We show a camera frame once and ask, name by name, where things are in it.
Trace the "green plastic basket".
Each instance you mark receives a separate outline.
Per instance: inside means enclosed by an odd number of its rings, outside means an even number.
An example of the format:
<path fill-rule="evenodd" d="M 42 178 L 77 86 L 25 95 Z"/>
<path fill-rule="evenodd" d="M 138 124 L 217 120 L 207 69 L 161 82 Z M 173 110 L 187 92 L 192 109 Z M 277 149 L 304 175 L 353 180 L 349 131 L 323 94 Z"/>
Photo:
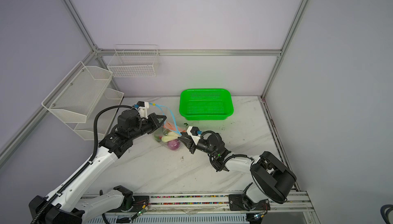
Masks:
<path fill-rule="evenodd" d="M 184 90 L 179 113 L 189 121 L 225 120 L 234 113 L 231 93 L 222 88 Z"/>

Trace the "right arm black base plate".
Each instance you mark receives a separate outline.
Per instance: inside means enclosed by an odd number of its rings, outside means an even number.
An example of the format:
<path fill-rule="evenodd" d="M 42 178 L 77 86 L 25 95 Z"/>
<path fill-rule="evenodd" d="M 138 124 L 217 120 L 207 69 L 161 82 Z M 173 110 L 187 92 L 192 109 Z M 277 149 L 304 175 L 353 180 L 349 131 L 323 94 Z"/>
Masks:
<path fill-rule="evenodd" d="M 270 203 L 267 199 L 253 202 L 245 194 L 230 194 L 229 208 L 231 211 L 270 211 Z"/>

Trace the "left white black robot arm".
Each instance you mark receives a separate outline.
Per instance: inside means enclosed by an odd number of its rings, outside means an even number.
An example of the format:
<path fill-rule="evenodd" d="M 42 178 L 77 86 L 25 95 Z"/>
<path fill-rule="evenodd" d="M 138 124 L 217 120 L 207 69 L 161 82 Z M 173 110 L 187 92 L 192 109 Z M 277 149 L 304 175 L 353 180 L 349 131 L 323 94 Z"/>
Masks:
<path fill-rule="evenodd" d="M 147 114 L 148 105 L 142 102 L 123 108 L 117 125 L 102 140 L 98 139 L 98 120 L 119 106 L 105 108 L 95 116 L 92 155 L 59 187 L 46 196 L 36 196 L 29 203 L 33 224 L 85 224 L 110 210 L 130 212 L 139 207 L 133 192 L 122 185 L 106 194 L 80 201 L 98 177 L 133 146 L 135 139 L 152 134 L 167 119 L 165 115 Z"/>

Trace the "orange toy carrot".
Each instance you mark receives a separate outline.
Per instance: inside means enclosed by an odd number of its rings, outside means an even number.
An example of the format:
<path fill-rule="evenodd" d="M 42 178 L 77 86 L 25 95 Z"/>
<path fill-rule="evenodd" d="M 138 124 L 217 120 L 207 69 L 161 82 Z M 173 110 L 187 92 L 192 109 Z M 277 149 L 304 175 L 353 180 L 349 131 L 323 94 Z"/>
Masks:
<path fill-rule="evenodd" d="M 165 124 L 164 127 L 170 131 L 175 132 L 175 133 L 181 133 L 183 131 L 181 128 L 176 127 L 175 125 L 170 124 L 170 123 Z"/>

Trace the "clear zip bag blue zipper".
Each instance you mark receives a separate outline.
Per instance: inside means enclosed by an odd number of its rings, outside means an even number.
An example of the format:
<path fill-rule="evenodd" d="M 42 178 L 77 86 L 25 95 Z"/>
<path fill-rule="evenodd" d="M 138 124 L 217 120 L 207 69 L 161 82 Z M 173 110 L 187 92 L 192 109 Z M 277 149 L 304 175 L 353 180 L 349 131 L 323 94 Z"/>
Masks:
<path fill-rule="evenodd" d="M 185 128 L 177 125 L 174 113 L 170 108 L 155 103 L 150 103 L 150 105 L 159 109 L 160 114 L 167 117 L 164 124 L 153 133 L 154 140 L 171 151 L 179 150 L 182 146 L 179 138 L 181 132 L 185 132 Z"/>

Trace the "purple toy onion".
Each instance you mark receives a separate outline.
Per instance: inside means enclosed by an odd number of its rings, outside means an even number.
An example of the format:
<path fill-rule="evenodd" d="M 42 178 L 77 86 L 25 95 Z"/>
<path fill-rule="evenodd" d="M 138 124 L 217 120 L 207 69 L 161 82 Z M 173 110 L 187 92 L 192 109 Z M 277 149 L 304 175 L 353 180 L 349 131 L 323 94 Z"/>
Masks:
<path fill-rule="evenodd" d="M 170 150 L 176 151 L 180 148 L 181 142 L 179 140 L 172 140 L 167 143 L 167 146 Z"/>

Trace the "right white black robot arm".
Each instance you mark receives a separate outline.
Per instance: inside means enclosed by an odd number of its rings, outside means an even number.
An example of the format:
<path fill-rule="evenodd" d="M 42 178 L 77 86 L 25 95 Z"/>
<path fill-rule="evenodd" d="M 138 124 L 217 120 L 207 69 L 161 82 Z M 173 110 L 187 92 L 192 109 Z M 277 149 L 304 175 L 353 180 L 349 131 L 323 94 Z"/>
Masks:
<path fill-rule="evenodd" d="M 250 174 L 249 183 L 241 194 L 229 196 L 231 210 L 270 210 L 270 200 L 284 204 L 296 183 L 295 174 L 271 152 L 261 155 L 232 154 L 222 137 L 213 131 L 182 132 L 178 140 L 190 153 L 201 151 L 208 155 L 216 172 L 238 171 Z"/>

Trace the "white toy radish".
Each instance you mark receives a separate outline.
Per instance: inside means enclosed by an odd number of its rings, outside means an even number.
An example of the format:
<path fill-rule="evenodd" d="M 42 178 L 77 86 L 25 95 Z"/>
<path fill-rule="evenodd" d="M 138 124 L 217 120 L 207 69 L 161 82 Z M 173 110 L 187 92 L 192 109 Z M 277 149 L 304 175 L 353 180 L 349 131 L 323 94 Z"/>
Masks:
<path fill-rule="evenodd" d="M 178 137 L 179 137 L 179 135 L 178 135 L 177 133 L 172 133 L 172 132 L 170 132 L 170 133 L 168 133 L 167 135 L 163 136 L 163 137 L 161 138 L 161 141 L 162 141 L 162 142 L 165 142 L 165 143 L 168 143 L 168 142 L 170 142 L 170 141 L 177 140 Z"/>

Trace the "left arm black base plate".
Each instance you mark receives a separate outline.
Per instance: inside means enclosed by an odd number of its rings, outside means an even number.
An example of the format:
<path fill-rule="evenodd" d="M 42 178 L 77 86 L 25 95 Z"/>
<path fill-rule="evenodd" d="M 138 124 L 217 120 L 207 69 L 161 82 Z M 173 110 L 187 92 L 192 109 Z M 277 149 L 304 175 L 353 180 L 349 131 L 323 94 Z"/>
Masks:
<path fill-rule="evenodd" d="M 143 209 L 143 206 L 149 204 L 148 195 L 133 195 L 132 199 L 126 200 L 122 206 L 117 209 L 109 210 L 108 213 L 123 212 L 123 213 L 136 213 Z"/>

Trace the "yellow green toy corn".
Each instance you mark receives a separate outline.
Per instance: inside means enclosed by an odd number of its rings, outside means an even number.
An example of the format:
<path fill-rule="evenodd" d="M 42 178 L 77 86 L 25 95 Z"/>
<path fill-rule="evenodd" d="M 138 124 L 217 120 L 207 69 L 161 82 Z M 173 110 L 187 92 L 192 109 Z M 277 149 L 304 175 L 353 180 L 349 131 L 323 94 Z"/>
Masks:
<path fill-rule="evenodd" d="M 162 136 L 156 136 L 156 135 L 154 135 L 154 139 L 157 141 L 157 142 L 162 142 Z"/>

